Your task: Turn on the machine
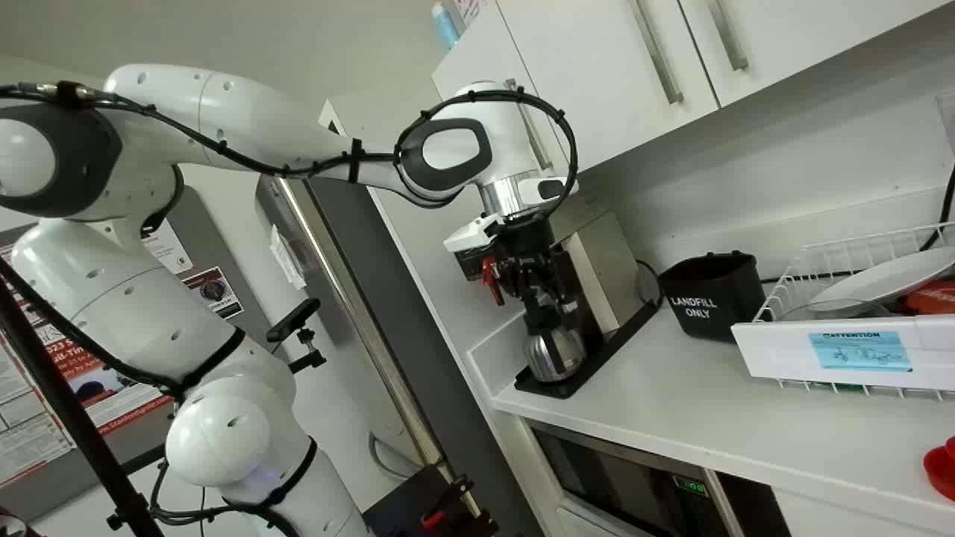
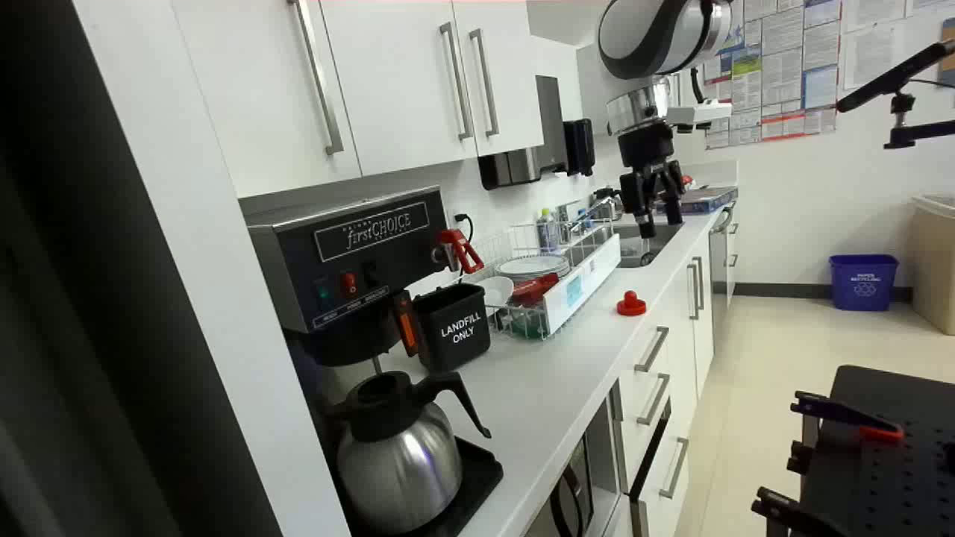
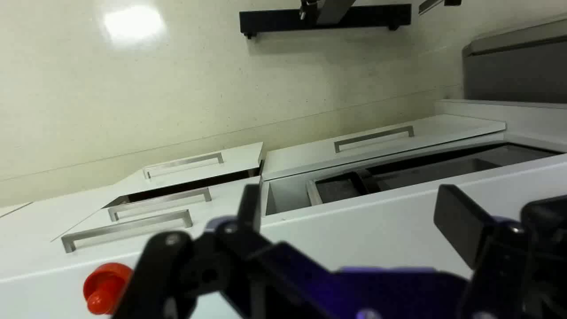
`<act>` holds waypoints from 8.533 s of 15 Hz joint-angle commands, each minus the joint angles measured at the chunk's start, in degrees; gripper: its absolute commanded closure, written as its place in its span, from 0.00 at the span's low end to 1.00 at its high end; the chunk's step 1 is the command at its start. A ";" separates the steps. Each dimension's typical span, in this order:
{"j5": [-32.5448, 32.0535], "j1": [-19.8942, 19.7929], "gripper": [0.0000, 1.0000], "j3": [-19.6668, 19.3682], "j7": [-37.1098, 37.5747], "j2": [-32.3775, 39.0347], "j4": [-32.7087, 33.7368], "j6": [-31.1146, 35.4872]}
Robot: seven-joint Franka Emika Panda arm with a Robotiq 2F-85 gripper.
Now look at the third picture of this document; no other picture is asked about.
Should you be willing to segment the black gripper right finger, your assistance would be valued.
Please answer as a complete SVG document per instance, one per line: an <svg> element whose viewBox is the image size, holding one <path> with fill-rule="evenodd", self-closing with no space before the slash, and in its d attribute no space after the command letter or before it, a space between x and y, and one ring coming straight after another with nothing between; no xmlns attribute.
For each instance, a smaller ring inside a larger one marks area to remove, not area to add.
<svg viewBox="0 0 567 319"><path fill-rule="evenodd" d="M460 187L441 184L435 196L433 224L458 256L474 269L483 240L495 221Z"/></svg>

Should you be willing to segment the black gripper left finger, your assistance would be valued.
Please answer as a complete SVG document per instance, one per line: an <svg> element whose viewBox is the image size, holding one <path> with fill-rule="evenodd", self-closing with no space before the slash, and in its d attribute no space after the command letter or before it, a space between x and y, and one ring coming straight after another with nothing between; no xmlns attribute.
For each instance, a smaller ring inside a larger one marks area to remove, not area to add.
<svg viewBox="0 0 567 319"><path fill-rule="evenodd" d="M260 228L260 185L246 184L237 207L235 223L239 228L258 230Z"/></svg>

